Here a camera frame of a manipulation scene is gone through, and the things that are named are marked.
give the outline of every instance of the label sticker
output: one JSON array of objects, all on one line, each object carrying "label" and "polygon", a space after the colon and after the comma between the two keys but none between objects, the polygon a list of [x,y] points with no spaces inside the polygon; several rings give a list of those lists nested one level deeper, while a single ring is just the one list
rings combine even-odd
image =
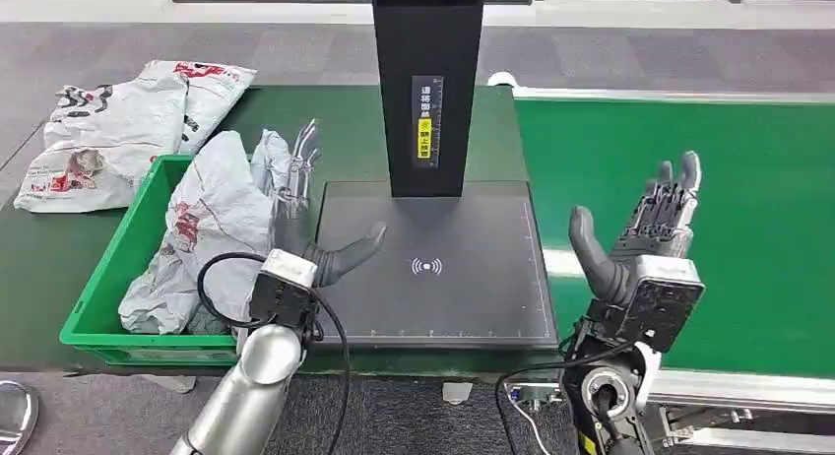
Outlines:
[{"label": "label sticker", "polygon": [[438,167],[440,163],[443,77],[412,76],[412,164]]}]

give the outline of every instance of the yellow tag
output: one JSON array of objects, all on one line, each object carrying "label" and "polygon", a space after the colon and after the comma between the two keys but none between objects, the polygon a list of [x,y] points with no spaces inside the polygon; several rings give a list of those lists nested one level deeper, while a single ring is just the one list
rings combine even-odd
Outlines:
[{"label": "yellow tag", "polygon": [[432,119],[417,120],[417,157],[428,160],[432,155]]},{"label": "yellow tag", "polygon": [[597,455],[597,446],[595,445],[595,442],[583,434],[583,432],[577,433],[580,434],[580,445],[583,446],[583,450],[585,450],[589,455]]}]

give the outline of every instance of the black cable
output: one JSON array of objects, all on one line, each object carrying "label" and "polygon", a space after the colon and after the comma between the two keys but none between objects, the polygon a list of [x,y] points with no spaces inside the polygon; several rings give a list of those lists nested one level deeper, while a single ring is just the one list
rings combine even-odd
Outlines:
[{"label": "black cable", "polygon": [[319,295],[316,290],[310,290],[310,295],[325,309],[328,316],[330,316],[331,320],[334,322],[334,327],[337,328],[337,333],[340,336],[340,341],[342,342],[342,356],[345,360],[345,391],[343,391],[342,395],[342,408],[340,409],[340,417],[337,421],[337,429],[334,432],[334,439],[331,440],[331,446],[328,448],[328,455],[332,455],[337,448],[337,442],[339,442],[340,434],[342,433],[342,427],[345,425],[345,414],[348,412],[348,399],[351,395],[351,354],[348,351],[348,336],[345,333],[345,327],[342,326],[342,322],[340,322],[339,317],[337,317],[337,313],[334,312],[333,307],[331,304],[328,303],[321,295]]},{"label": "black cable", "polygon": [[498,409],[498,415],[501,418],[501,424],[504,427],[504,435],[507,437],[507,442],[510,444],[510,453],[512,453],[513,455],[517,455],[518,452],[516,451],[516,445],[513,443],[513,437],[510,435],[510,427],[507,425],[507,416],[504,414],[504,409],[501,407],[501,400],[499,398],[499,391],[501,390],[502,384],[504,384],[504,381],[507,378],[515,376],[525,371],[535,371],[538,369],[565,369],[573,368],[575,366],[582,366],[584,364],[594,363],[595,361],[599,361],[603,358],[617,355],[629,349],[633,345],[635,345],[635,342],[625,342],[623,344],[618,345],[617,347],[613,347],[596,355],[590,355],[588,357],[582,357],[577,359],[567,359],[564,361],[551,361],[547,363],[531,364],[528,366],[523,366],[519,369],[514,369],[513,371],[504,373],[501,376],[499,376],[496,380],[495,387],[493,388],[493,397],[495,398],[496,408]]},{"label": "black cable", "polygon": [[272,321],[276,315],[270,314],[266,319],[259,319],[253,320],[251,322],[243,322],[240,320],[235,320],[225,315],[221,314],[216,308],[215,305],[212,303],[212,300],[206,295],[206,289],[204,288],[204,280],[206,279],[206,273],[209,271],[209,268],[218,264],[224,260],[230,260],[233,258],[240,258],[246,260],[257,261],[259,263],[264,263],[267,261],[267,258],[255,253],[247,253],[244,251],[230,251],[229,253],[221,253],[218,256],[213,257],[211,260],[207,261],[203,268],[200,269],[200,272],[197,274],[197,296],[200,297],[200,303],[206,307],[206,310],[209,311],[210,314],[214,315],[218,318],[221,322],[226,324],[229,327],[238,327],[241,329],[256,329],[258,327],[263,327]]},{"label": "black cable", "polygon": [[[267,258],[255,253],[246,253],[240,251],[232,251],[229,253],[221,253],[220,255],[212,258],[211,260],[207,261],[203,268],[200,269],[200,273],[197,274],[197,295],[200,297],[200,302],[203,304],[204,307],[220,319],[224,324],[228,325],[229,327],[240,327],[245,329],[252,329],[256,327],[264,326],[270,323],[276,316],[275,314],[271,314],[267,319],[262,320],[255,320],[252,322],[242,322],[239,320],[234,320],[226,317],[225,315],[221,314],[215,306],[212,304],[212,300],[206,295],[206,290],[203,287],[203,282],[206,279],[206,272],[209,271],[213,265],[217,264],[220,261],[240,258],[240,259],[247,259],[252,261],[257,261],[260,263],[264,263]],[[345,391],[343,392],[342,398],[342,407],[340,409],[339,419],[337,420],[337,428],[334,431],[334,438],[331,440],[331,446],[328,448],[328,455],[332,455],[337,448],[337,443],[339,443],[340,435],[342,434],[343,426],[345,426],[345,416],[348,413],[348,402],[351,396],[351,353],[348,350],[348,336],[345,333],[345,327],[343,327],[342,322],[337,317],[337,313],[334,311],[334,308],[331,307],[331,304],[328,303],[316,290],[310,290],[310,296],[313,300],[316,301],[317,304],[322,306],[325,309],[325,312],[334,322],[334,327],[337,329],[337,333],[340,336],[340,342],[342,343],[342,355],[343,359],[345,360]],[[318,321],[314,322],[317,329],[320,329],[320,333],[324,335],[324,332],[321,331],[322,327]]]},{"label": "black cable", "polygon": [[617,391],[606,385],[597,393],[597,410],[598,419],[601,420],[601,425],[609,432],[612,439],[618,440],[620,438],[620,431],[614,426],[614,422],[609,417],[609,410],[611,409],[611,402],[617,399]]}]

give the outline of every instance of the robotic arm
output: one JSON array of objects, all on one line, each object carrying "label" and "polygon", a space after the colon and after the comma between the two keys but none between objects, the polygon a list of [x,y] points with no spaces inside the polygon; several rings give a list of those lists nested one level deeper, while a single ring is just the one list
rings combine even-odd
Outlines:
[{"label": "robotic arm", "polygon": [[[350,382],[345,330],[315,288],[336,283],[370,258],[379,249],[386,226],[375,224],[365,237],[336,251],[323,250],[307,238],[309,181],[319,156],[315,132],[315,119],[299,132],[291,153],[288,184],[274,195],[269,255],[225,253],[200,270],[197,287],[201,303],[225,324],[239,329],[239,348],[241,341],[243,345],[238,363],[179,438],[171,455],[262,453],[282,417],[290,379],[304,362],[307,349],[323,338],[317,321],[320,307],[334,321],[343,340],[346,387],[341,420],[345,416]],[[234,321],[220,314],[203,289],[206,273],[225,259],[263,263],[249,304],[251,322]],[[336,448],[341,427],[339,423],[328,453]]]},{"label": "robotic arm", "polygon": [[652,455],[639,420],[661,354],[673,345],[704,291],[686,254],[701,183],[693,152],[673,180],[670,162],[647,182],[609,254],[594,237],[592,215],[576,207],[569,239],[592,290],[575,324],[569,361],[612,349],[612,355],[565,369],[560,387],[571,404],[581,450],[588,455]]}]

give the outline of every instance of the floor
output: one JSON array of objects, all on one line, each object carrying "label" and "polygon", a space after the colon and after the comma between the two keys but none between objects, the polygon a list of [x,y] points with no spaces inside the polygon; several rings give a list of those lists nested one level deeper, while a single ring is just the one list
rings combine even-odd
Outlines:
[{"label": "floor", "polygon": [[[238,64],[260,84],[375,84],[373,28],[363,25],[0,24],[0,200],[16,192],[42,150],[38,126],[64,84],[118,83],[155,58]],[[672,91],[835,92],[834,31],[637,30],[488,27],[478,80],[510,71],[530,87]],[[31,454],[162,454],[216,380],[178,395],[137,377],[14,375],[40,394]],[[298,378],[281,443],[268,453],[322,453],[339,381]],[[354,385],[341,454],[506,454],[489,388],[444,405],[440,383]],[[514,433],[537,453],[520,418]],[[549,408],[546,444],[575,453],[569,416]],[[676,453],[687,451],[677,449]]]}]

